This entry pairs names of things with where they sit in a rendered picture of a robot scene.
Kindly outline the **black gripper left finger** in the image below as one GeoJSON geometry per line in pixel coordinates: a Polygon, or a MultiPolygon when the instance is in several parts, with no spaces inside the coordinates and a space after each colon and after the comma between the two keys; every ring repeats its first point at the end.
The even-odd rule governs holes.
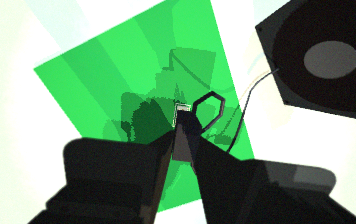
{"type": "Polygon", "coordinates": [[[149,144],[78,137],[62,149],[65,182],[72,178],[138,184],[142,187],[140,218],[155,224],[172,155],[175,131],[149,144]]]}

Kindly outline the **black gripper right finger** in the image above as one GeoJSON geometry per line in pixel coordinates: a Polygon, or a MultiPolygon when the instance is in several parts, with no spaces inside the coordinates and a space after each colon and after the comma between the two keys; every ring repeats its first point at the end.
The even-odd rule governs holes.
{"type": "Polygon", "coordinates": [[[322,167],[259,158],[240,160],[202,136],[194,167],[206,224],[245,224],[258,189],[265,184],[330,195],[337,182],[336,175],[322,167]]]}

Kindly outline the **grey square computer fan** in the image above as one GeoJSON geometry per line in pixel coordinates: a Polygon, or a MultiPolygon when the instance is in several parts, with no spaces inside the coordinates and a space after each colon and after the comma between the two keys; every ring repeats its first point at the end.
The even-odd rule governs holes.
{"type": "Polygon", "coordinates": [[[284,105],[356,119],[356,0],[290,0],[254,28],[284,105]]]}

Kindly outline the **green circuit board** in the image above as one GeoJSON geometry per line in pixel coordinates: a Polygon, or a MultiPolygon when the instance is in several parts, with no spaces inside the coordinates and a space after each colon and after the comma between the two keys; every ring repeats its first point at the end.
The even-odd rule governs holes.
{"type": "MultiPolygon", "coordinates": [[[[82,137],[149,144],[214,91],[223,116],[201,136],[227,151],[242,116],[210,0],[163,0],[32,70],[82,137]]],[[[158,213],[199,199],[171,155],[158,213]]]]}

